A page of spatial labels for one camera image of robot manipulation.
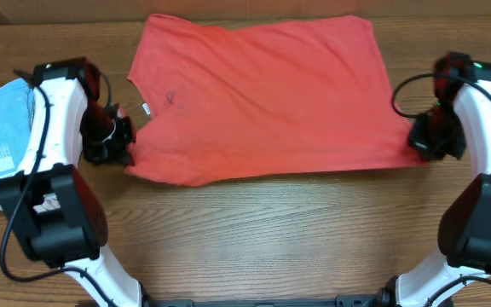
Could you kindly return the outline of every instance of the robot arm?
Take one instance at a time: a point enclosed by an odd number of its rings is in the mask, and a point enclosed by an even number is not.
[[[467,77],[491,95],[489,63],[473,62],[468,55],[449,54],[437,63],[436,72]],[[440,135],[454,133],[454,144],[446,144],[445,154],[460,156],[459,143],[464,136],[475,180],[443,216],[439,227],[439,249],[396,279],[395,303],[401,307],[425,306],[427,298],[462,276],[486,278],[491,275],[491,101],[478,89],[451,81],[435,79],[439,105],[430,111],[427,125],[421,120],[416,123],[417,130],[411,133],[410,143],[419,143],[416,147],[420,148],[433,148]],[[422,137],[417,133],[420,126],[424,127],[420,133]],[[465,285],[463,282],[452,287],[431,302],[432,305],[438,306]]]
[[[121,116],[118,105],[98,105],[100,73],[84,58],[43,64],[33,74],[18,74],[36,86],[38,103],[18,173],[0,180],[0,203],[9,218],[24,192],[23,183],[33,177],[17,212],[19,222],[13,225],[24,253],[50,268],[79,269],[66,274],[100,306],[108,306],[101,292],[116,306],[143,306],[142,286],[124,271],[107,246],[105,214],[76,168],[81,153],[95,165],[131,163],[126,151],[126,145],[135,140],[130,119]],[[44,97],[37,87],[48,97],[52,116],[43,158],[32,173],[45,124]],[[39,207],[44,201],[55,206]],[[95,285],[79,272],[86,272]]]

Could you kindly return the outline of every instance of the shirt tag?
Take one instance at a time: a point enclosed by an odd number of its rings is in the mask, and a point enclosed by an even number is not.
[[[145,110],[145,113],[147,115],[151,115],[151,111],[149,110],[149,106],[147,105],[147,103],[143,103],[142,107],[143,107],[143,110]]]

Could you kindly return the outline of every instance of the wood grain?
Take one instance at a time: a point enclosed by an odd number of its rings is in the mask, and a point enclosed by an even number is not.
[[[452,49],[491,61],[491,16],[371,20],[393,85],[429,71]],[[258,23],[205,22],[229,28]],[[31,70],[39,62],[87,55],[111,79],[114,101],[141,127],[148,117],[126,76],[142,27],[0,26],[0,85],[13,79],[12,68]],[[426,108],[430,93],[429,81],[411,86],[401,97],[403,108]],[[467,160],[230,180],[203,188],[147,182],[117,166],[79,168],[107,211],[109,244],[129,273],[155,298],[206,301],[376,292],[436,248],[441,215],[470,181]],[[0,213],[0,239],[5,223]],[[28,262],[14,239],[9,264],[20,275],[46,270]],[[65,276],[24,285],[0,273],[0,306],[63,307],[88,299]],[[456,301],[491,305],[491,287],[473,285]]]
[[[488,15],[491,0],[0,0],[0,24],[143,21],[154,13],[192,20]]]

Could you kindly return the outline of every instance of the wooden table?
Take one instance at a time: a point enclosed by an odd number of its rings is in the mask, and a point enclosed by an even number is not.
[[[393,85],[428,72],[449,50],[491,61],[491,16],[372,22]],[[216,23],[254,24],[210,24]],[[126,77],[142,28],[0,26],[0,85],[14,78],[13,68],[86,55],[109,76],[114,101],[141,127],[148,117]],[[401,100],[407,111],[426,109],[431,83],[411,85]],[[441,215],[471,180],[468,157],[425,168],[261,177],[203,188],[142,181],[117,166],[79,168],[106,209],[109,244],[128,272],[155,298],[199,301],[375,293],[436,248]],[[0,240],[5,223],[0,213]],[[8,255],[16,274],[46,270],[27,261],[14,238]],[[73,306],[89,299],[66,276],[18,284],[0,272],[0,306]],[[491,305],[491,287],[475,284],[455,300]]]

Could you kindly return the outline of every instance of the red t-shirt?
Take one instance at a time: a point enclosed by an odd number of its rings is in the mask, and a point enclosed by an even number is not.
[[[354,16],[230,31],[153,14],[129,79],[152,119],[126,170],[155,182],[422,163],[373,27]]]

